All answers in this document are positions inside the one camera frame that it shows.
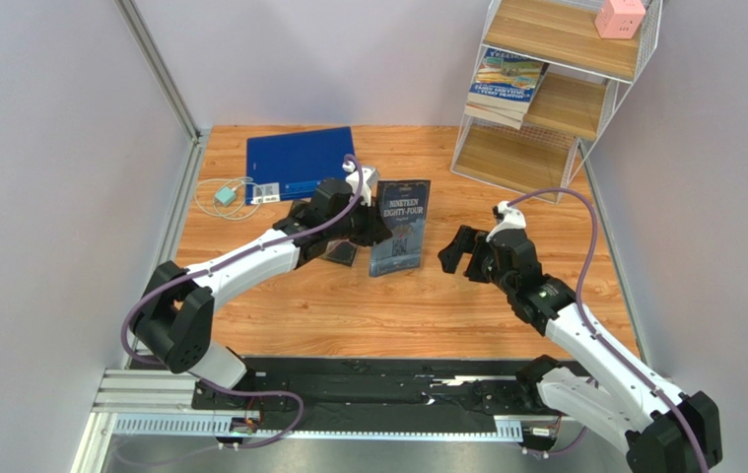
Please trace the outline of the Nineteen Eighty-Four book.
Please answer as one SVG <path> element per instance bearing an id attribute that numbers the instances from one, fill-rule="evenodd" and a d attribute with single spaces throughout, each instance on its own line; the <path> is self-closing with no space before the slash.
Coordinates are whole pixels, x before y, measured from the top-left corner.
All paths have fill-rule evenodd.
<path id="1" fill-rule="evenodd" d="M 429 179 L 381 180 L 377 184 L 376 202 L 392 236 L 373 246 L 370 277 L 421 266 L 430 191 Z"/>

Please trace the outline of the Three Days To See book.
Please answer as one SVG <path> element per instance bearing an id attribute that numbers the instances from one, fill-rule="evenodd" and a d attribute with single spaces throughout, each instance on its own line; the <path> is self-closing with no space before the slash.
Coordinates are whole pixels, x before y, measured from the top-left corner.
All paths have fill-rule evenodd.
<path id="1" fill-rule="evenodd" d="M 359 250 L 349 241 L 350 237 L 345 231 L 349 216 L 318 232 L 313 231 L 334 220 L 345 208 L 346 203 L 327 204 L 323 207 L 305 200 L 293 201 L 288 217 L 292 222 L 291 235 L 295 237 L 293 243 L 300 250 L 298 266 L 315 259 L 353 266 Z"/>

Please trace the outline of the orange 78-Storey Treehouse book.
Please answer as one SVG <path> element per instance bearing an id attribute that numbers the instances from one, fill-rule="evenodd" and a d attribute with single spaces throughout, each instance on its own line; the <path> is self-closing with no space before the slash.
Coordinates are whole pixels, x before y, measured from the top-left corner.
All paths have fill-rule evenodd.
<path id="1" fill-rule="evenodd" d="M 504 125 L 516 130 L 520 129 L 523 123 L 524 113 L 506 110 L 492 106 L 485 106 L 468 102 L 465 105 L 464 113 L 474 118 Z"/>

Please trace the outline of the blue 91-Storey Treehouse book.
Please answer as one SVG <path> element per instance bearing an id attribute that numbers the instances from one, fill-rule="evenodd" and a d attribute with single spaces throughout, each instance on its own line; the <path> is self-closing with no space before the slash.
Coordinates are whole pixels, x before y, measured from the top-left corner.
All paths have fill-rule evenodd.
<path id="1" fill-rule="evenodd" d="M 533 102 L 549 64 L 488 47 L 479 61 L 469 93 Z"/>

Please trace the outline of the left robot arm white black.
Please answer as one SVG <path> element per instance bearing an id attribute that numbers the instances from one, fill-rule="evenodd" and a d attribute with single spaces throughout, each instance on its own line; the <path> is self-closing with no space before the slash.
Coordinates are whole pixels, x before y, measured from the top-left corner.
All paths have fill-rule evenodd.
<path id="1" fill-rule="evenodd" d="M 130 309 L 122 334 L 134 335 L 150 350 L 149 364 L 188 372 L 214 387 L 236 387 L 247 366 L 233 349 L 213 341 L 216 311 L 262 282 L 321 257 L 333 241 L 373 246 L 391 238 L 377 203 L 355 190 L 351 183 L 327 178 L 251 243 L 192 266 L 159 265 Z"/>

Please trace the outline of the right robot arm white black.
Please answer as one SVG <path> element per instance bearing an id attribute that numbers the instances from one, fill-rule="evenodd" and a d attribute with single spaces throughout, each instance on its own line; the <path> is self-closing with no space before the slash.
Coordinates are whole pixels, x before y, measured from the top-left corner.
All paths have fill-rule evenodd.
<path id="1" fill-rule="evenodd" d="M 593 377 L 587 383 L 548 356 L 535 359 L 517 376 L 541 405 L 609 442 L 634 472 L 707 472 L 721 463 L 716 403 L 703 391 L 686 394 L 622 346 L 569 285 L 543 271 L 525 231 L 462 226 L 438 254 L 442 271 L 454 273 L 463 255 L 468 280 L 499 288 L 520 320 Z"/>

